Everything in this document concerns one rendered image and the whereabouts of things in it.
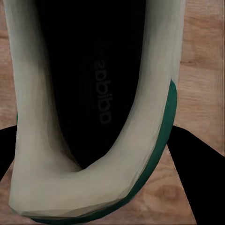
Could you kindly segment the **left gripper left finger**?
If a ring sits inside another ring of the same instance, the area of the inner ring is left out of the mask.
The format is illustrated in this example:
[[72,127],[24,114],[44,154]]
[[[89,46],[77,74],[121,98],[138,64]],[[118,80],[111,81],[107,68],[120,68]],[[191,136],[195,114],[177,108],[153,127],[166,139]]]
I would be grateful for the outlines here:
[[0,129],[0,181],[15,159],[17,126]]

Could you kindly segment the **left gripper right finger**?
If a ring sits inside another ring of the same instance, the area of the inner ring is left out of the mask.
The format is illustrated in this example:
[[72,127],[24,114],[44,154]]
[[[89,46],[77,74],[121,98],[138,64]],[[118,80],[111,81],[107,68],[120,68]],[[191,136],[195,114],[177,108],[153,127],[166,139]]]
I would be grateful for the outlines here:
[[197,225],[225,225],[225,157],[174,125],[166,145]]

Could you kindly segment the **gym shoe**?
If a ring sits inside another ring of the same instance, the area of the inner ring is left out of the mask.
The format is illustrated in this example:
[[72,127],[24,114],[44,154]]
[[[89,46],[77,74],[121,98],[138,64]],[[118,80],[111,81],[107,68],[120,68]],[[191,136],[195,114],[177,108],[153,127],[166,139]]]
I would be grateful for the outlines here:
[[177,108],[185,0],[3,0],[17,103],[9,206],[83,225],[137,197]]

